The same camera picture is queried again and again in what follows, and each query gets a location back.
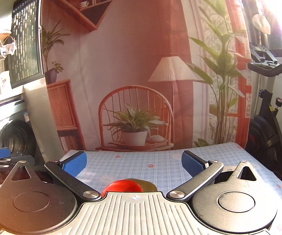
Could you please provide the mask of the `red bowl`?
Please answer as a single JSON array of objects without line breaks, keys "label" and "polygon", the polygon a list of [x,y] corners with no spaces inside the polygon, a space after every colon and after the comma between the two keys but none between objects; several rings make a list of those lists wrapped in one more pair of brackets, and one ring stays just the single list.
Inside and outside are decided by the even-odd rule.
[{"label": "red bowl", "polygon": [[117,180],[109,185],[107,185],[102,191],[102,197],[106,195],[108,192],[124,192],[124,193],[135,193],[142,192],[141,186],[129,179]]}]

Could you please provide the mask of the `green plate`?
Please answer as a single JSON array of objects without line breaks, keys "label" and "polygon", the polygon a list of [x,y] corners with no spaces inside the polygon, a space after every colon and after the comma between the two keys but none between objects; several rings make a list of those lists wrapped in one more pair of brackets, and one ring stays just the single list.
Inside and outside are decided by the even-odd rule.
[{"label": "green plate", "polygon": [[142,190],[132,189],[130,190],[130,192],[157,192],[158,191],[157,187],[149,181],[135,179],[135,178],[127,178],[127,180],[137,183],[139,187],[142,189]]}]

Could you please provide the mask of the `washing machine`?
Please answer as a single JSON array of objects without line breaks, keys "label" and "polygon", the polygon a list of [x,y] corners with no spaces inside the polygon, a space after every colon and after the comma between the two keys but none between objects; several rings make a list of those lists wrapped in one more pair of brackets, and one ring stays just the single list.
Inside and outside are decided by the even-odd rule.
[{"label": "washing machine", "polygon": [[11,156],[37,152],[37,141],[23,99],[12,98],[0,103],[0,148],[6,147]]}]

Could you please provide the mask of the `blue plaid tablecloth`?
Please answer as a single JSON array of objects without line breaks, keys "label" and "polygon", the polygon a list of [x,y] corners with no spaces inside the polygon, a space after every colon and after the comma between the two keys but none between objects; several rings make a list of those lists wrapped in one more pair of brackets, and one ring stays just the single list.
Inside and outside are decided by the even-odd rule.
[{"label": "blue plaid tablecloth", "polygon": [[[215,159],[225,165],[237,165],[247,160],[267,184],[267,192],[278,206],[276,233],[282,234],[282,181],[237,143],[224,143],[192,148],[191,152],[204,160]],[[98,191],[113,181],[136,178],[152,182],[163,193],[190,179],[182,167],[183,150],[157,152],[87,151],[87,164],[77,178]]]}]

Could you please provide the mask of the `white paper bag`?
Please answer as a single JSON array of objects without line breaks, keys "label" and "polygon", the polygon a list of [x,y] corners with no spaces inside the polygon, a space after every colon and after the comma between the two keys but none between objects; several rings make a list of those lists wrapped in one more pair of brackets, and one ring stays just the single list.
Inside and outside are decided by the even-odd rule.
[{"label": "white paper bag", "polygon": [[0,73],[0,93],[6,94],[8,92],[11,92],[11,90],[12,86],[9,71],[6,70]]}]

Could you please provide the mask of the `black exercise bike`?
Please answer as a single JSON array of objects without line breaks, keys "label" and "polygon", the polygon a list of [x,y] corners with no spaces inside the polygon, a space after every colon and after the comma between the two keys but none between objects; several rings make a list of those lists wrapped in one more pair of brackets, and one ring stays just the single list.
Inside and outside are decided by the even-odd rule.
[{"label": "black exercise bike", "polygon": [[250,44],[252,62],[248,69],[268,78],[267,86],[258,92],[262,98],[259,113],[250,119],[245,150],[282,180],[282,133],[277,121],[282,98],[275,99],[276,108],[271,105],[275,77],[282,74],[282,63],[274,53],[261,43]]}]

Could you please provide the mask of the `window with lattice grille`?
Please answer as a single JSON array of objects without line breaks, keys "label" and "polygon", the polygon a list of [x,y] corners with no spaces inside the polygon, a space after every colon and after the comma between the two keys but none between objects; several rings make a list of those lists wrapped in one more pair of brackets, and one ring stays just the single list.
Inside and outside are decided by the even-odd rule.
[{"label": "window with lattice grille", "polygon": [[41,0],[18,0],[13,6],[11,35],[17,50],[4,61],[13,88],[39,79],[43,75],[40,44]]}]

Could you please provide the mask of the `printed room backdrop cloth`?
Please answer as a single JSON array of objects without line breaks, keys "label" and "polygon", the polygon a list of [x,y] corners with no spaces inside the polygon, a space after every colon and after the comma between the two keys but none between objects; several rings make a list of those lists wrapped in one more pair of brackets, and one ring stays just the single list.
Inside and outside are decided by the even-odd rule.
[{"label": "printed room backdrop cloth", "polygon": [[112,112],[170,103],[159,132],[175,149],[245,146],[251,106],[248,36],[238,0],[42,0],[43,65],[72,85],[80,149],[114,141]]}]

